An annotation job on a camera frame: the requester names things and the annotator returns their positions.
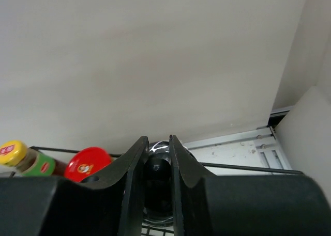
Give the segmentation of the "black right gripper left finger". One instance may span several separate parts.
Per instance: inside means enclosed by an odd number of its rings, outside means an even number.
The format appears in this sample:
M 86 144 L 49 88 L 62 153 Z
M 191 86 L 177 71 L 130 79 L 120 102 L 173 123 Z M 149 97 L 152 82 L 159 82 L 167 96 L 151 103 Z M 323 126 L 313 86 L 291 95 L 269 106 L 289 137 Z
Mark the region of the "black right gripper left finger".
M 148 138 L 76 183 L 63 177 L 1 178 L 1 235 L 140 235 Z

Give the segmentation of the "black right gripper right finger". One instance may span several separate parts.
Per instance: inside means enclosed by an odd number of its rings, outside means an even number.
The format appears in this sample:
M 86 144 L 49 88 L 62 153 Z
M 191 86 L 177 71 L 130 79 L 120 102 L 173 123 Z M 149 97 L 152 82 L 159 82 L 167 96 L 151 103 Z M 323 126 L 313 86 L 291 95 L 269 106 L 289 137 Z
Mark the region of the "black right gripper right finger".
M 330 206 L 301 172 L 217 176 L 170 136 L 175 235 L 330 235 Z

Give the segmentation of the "black-lid glass grinder jar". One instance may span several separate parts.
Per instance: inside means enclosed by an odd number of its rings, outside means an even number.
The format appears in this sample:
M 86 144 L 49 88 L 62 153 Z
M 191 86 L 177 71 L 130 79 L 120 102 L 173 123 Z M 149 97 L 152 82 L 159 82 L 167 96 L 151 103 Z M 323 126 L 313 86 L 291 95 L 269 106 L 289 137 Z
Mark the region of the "black-lid glass grinder jar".
M 171 194 L 171 157 L 168 141 L 149 146 L 144 164 L 145 201 L 143 222 L 152 227 L 173 225 Z

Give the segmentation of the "red-lid chili sauce jar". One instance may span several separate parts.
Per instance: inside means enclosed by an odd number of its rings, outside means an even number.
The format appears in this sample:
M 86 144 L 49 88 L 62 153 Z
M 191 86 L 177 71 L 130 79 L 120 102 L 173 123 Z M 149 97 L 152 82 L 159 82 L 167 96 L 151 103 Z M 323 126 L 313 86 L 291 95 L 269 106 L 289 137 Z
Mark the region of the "red-lid chili sauce jar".
M 78 152 L 68 163 L 64 177 L 81 182 L 112 162 L 112 157 L 102 148 L 89 147 Z

